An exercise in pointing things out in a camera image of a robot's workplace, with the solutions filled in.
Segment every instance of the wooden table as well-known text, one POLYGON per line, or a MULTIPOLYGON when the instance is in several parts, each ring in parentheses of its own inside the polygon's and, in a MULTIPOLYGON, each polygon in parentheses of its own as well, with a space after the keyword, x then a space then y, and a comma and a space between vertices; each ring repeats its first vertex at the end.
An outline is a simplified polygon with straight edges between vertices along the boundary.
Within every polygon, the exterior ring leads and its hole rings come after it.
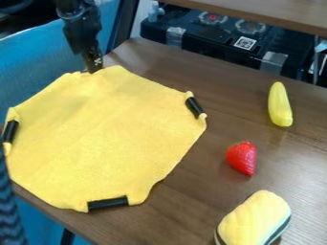
POLYGON ((131 39, 106 58, 181 91, 191 90, 208 113, 208 129, 184 159, 152 189, 142 205, 91 213, 60 210, 13 185, 15 193, 72 232, 97 243, 213 244, 213 231, 247 196, 276 192, 293 210, 281 244, 327 241, 327 91, 195 55, 143 39, 131 39), (267 117, 275 79, 286 85, 294 125, 274 126, 267 117), (257 168, 251 178, 224 161, 225 149, 251 141, 257 168))
POLYGON ((327 37, 326 0, 160 0, 327 37))

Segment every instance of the yellow cloth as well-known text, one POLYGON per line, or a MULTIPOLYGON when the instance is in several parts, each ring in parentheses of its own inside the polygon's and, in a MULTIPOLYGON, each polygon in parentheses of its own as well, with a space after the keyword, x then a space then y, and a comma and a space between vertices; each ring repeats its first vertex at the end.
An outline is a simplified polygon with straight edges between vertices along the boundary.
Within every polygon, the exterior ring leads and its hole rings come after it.
POLYGON ((126 195, 142 203, 207 127, 182 93, 120 66, 65 74, 10 108, 19 126, 7 150, 11 179, 61 209, 126 195))
POLYGON ((262 245, 290 216, 291 209, 281 197, 260 190, 230 212, 217 232, 227 245, 262 245))

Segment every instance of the black clip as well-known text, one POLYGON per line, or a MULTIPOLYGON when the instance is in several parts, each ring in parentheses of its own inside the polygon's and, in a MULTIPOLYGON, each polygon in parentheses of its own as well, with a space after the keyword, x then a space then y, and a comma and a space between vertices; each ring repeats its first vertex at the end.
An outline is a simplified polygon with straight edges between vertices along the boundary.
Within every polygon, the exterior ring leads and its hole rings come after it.
POLYGON ((190 97, 185 101, 185 104, 187 108, 193 113, 194 117, 196 119, 199 118, 199 116, 204 113, 204 109, 201 107, 198 101, 195 100, 194 97, 190 97))
POLYGON ((3 134, 3 142, 4 143, 12 143, 13 137, 16 133, 18 125, 19 125, 18 121, 15 121, 15 120, 7 122, 5 132, 3 134))
POLYGON ((87 203, 87 207, 89 211, 103 209, 103 208, 117 207, 117 206, 128 206, 127 196, 113 198, 113 199, 92 201, 87 203))

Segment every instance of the toy strawberry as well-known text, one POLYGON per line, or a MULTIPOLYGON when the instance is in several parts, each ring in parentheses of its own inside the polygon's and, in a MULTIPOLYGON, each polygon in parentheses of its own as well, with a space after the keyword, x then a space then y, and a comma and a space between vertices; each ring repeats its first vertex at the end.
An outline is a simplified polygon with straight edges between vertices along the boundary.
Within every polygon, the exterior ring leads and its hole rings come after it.
POLYGON ((236 170, 253 176, 255 170, 255 146, 250 142, 233 145, 226 151, 227 162, 236 170))

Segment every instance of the banana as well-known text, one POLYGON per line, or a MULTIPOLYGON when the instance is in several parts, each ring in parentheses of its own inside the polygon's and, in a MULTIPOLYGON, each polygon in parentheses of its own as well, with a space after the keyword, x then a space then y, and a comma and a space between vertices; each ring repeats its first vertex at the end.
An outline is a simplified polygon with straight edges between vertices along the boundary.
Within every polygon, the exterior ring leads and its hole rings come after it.
POLYGON ((286 89, 280 81, 272 85, 268 97, 268 111, 271 120, 278 126, 291 126, 293 113, 286 89))

